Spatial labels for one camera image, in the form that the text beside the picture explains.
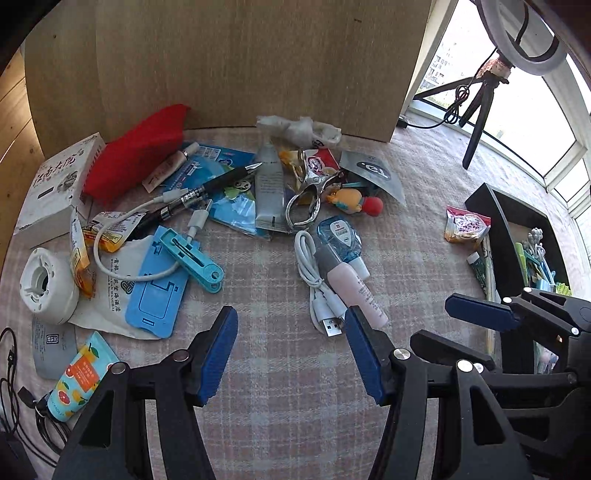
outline teal clip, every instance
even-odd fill
[[[222,267],[190,245],[181,235],[169,228],[162,234],[160,242],[205,290],[209,293],[217,293],[222,289]]]

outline red ball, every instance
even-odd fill
[[[363,199],[363,205],[361,211],[367,213],[371,217],[377,217],[382,213],[384,203],[378,197],[365,197]]]

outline yellow packet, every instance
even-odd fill
[[[99,249],[108,253],[116,252],[127,240],[146,212],[138,212],[122,222],[111,226],[102,234],[99,240]],[[124,215],[124,212],[100,212],[82,229],[84,241],[87,247],[95,243],[96,234],[106,222],[111,222]]]
[[[74,277],[74,283],[78,286],[84,296],[92,298],[95,279],[88,271],[90,258],[88,257],[88,251],[86,250],[82,226],[80,225],[78,210],[76,209],[72,211],[70,222],[70,248],[70,270]]]

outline snack bag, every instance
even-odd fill
[[[491,219],[479,213],[447,207],[443,237],[451,243],[480,242],[491,229]]]
[[[95,243],[96,234],[99,232],[107,221],[123,216],[124,212],[100,212],[82,229],[84,234],[84,242],[87,247],[91,248]],[[108,253],[116,252],[129,237],[129,234],[134,230],[136,225],[142,219],[146,212],[138,212],[122,222],[116,223],[109,227],[103,233],[99,240],[99,249]]]
[[[70,271],[74,277],[74,283],[85,297],[92,298],[95,280],[88,271],[90,258],[76,209],[72,211],[70,220],[70,250]]]

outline black cable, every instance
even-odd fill
[[[4,336],[10,333],[12,336],[12,348],[9,350],[8,353],[8,367],[6,377],[0,378],[0,407],[2,408],[2,415],[0,415],[0,423],[2,427],[7,432],[8,435],[16,437],[33,455],[35,455],[39,460],[46,463],[50,467],[55,468],[57,466],[57,461],[51,458],[48,454],[43,452],[27,435],[25,432],[22,423],[20,421],[21,417],[21,407],[19,403],[19,398],[25,403],[27,406],[30,406],[28,402],[23,400],[23,396],[21,393],[24,391],[26,394],[33,399],[31,393],[24,387],[21,388],[18,395],[14,390],[14,378],[17,372],[17,360],[18,360],[18,350],[17,350],[17,337],[14,331],[10,327],[6,327],[2,333],[0,333],[0,342]],[[7,413],[7,405],[4,403],[4,395],[3,395],[3,386],[6,383],[6,390],[8,393],[8,412]],[[45,397],[42,398],[39,402],[41,404],[42,401],[45,400]],[[56,454],[60,454],[61,449],[55,444],[55,442],[50,437],[47,427],[46,427],[46,418],[49,420],[52,427],[57,431],[60,439],[65,444],[67,442],[67,438],[70,434],[70,429],[66,424],[61,422],[56,422],[53,419],[46,417],[44,418],[40,413],[37,407],[36,402],[33,399],[33,408],[35,409],[35,421],[37,423],[37,429],[39,430],[39,434],[43,441],[47,444],[47,446]]]
[[[519,29],[519,31],[517,32],[517,36],[515,37],[515,42],[518,45],[521,44],[521,39],[523,38],[523,35],[525,34],[525,30],[527,29],[527,26],[530,23],[530,9],[526,3],[524,3],[523,6],[524,6],[523,23],[521,24],[521,28]],[[455,125],[458,122],[458,120],[460,119],[460,113],[459,113],[460,107],[470,96],[470,85],[472,85],[474,80],[476,80],[476,76],[478,75],[478,72],[480,71],[480,69],[485,65],[485,63],[487,61],[489,61],[491,59],[491,57],[494,55],[495,52],[496,52],[496,48],[487,57],[487,59],[485,61],[483,61],[482,64],[478,67],[476,73],[474,74],[474,76],[472,77],[472,79],[470,80],[470,83],[468,83],[468,85],[460,85],[456,88],[456,99],[449,107],[447,107],[447,110],[445,110],[445,113],[443,114],[443,120],[436,123],[435,125],[428,125],[426,127],[423,125],[413,125],[413,124],[407,123],[407,127],[422,128],[422,129],[427,130],[430,128],[439,127],[439,125],[443,125],[443,124]]]
[[[476,80],[476,76],[478,75],[478,72],[480,71],[480,69],[485,65],[485,63],[487,61],[489,61],[491,59],[491,57],[495,54],[495,52],[496,52],[496,48],[491,52],[491,54],[486,58],[486,60],[480,64],[480,66],[476,70],[476,73],[470,79],[470,82],[468,83],[468,85],[459,85],[456,88],[456,99],[449,107],[447,107],[447,110],[445,110],[445,113],[443,114],[443,120],[441,120],[439,123],[436,123],[435,125],[428,125],[426,127],[423,125],[413,125],[413,124],[407,124],[407,126],[414,127],[414,128],[422,128],[422,129],[427,130],[430,128],[439,127],[439,125],[443,125],[443,124],[455,125],[461,117],[460,107],[470,96],[470,86],[472,85],[474,80]]]
[[[515,37],[515,43],[517,43],[518,45],[521,44],[521,39],[523,38],[525,29],[527,28],[527,25],[530,23],[530,9],[525,2],[523,4],[523,7],[525,9],[523,23],[521,24],[521,28],[519,29],[519,31],[517,32],[517,36]]]

